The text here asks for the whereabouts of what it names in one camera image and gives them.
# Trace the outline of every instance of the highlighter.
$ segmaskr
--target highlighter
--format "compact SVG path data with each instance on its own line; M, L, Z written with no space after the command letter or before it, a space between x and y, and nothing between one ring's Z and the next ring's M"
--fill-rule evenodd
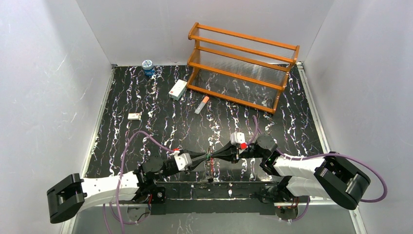
M209 100L209 97L205 96L204 100L202 100L202 102L199 104L198 108L196 108L195 114L199 114L201 112L202 108L205 106L205 104L207 103L208 100Z

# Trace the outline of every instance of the blue jar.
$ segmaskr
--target blue jar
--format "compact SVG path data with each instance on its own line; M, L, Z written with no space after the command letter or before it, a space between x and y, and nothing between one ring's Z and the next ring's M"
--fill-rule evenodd
M155 74L155 68L151 60L145 60L142 63L142 69L146 76L150 77Z

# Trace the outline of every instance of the black cable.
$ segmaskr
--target black cable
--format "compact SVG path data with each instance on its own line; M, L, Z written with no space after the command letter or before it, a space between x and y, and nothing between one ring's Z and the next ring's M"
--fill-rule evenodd
M142 216L148 215L148 214L149 214L149 212L145 212L145 213L141 214L141 216L139 217L139 219L138 219L137 221L139 221L139 220L142 218Z

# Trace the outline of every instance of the jar lid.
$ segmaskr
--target jar lid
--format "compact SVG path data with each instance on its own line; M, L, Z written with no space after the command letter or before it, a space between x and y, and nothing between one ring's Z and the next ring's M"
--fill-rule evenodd
M143 68L144 70L150 70L150 69L152 69L152 67L153 67L153 63L152 63L151 60L145 60L145 61L143 61L143 63L142 63L142 68Z

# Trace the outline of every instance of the gray wall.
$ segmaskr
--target gray wall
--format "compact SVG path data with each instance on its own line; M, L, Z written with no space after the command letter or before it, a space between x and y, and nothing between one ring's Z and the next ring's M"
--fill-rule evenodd
M77 0L111 63L186 64L193 24L300 45L305 60L334 0Z
M52 234L46 191L80 172L111 66L75 0L0 3L0 233Z
M413 2L337 0L304 68L331 148L374 168L388 197L361 204L369 233L412 233ZM381 195L379 181L365 198Z

